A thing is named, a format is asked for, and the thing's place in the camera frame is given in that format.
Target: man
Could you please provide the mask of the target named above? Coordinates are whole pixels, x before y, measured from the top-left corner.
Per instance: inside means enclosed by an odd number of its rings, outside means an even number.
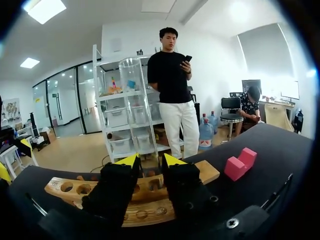
[[[260,90],[256,86],[251,86],[248,92],[240,94],[241,99],[241,116],[243,116],[243,122],[239,122],[235,126],[235,135],[238,136],[241,132],[243,123],[249,125],[255,125],[260,120],[259,111],[259,99]]]
[[[185,56],[174,52],[178,32],[167,27],[160,30],[162,51],[148,62],[148,83],[160,92],[160,114],[172,155],[181,159],[180,125],[184,132],[184,158],[196,155],[199,146],[199,126],[195,104],[188,91],[187,80],[192,77],[191,65]]]

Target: seated man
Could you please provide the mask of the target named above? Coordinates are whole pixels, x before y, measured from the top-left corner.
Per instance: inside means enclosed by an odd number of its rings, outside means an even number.
[[[250,124],[252,127],[260,120],[259,88],[256,86],[251,86],[248,92],[241,93],[239,97],[241,99],[241,111],[239,113],[243,117],[243,122],[236,123],[235,136],[240,134],[243,123]]]

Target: white pants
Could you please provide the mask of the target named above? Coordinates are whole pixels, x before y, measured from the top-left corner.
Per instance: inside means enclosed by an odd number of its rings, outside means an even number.
[[[164,122],[166,137],[171,148],[172,156],[182,158],[179,144],[180,125],[183,126],[184,158],[196,155],[199,147],[199,126],[195,104],[160,103],[160,114]]]

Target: poster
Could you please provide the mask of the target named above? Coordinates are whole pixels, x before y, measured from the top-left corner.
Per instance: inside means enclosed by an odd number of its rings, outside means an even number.
[[[3,100],[1,122],[6,119],[8,123],[21,122],[19,98]]]

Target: smartphone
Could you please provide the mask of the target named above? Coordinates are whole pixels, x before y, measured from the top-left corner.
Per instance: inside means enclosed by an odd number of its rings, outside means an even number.
[[[192,59],[192,56],[189,56],[189,55],[185,56],[185,61],[190,62],[190,61],[191,61],[191,59]]]

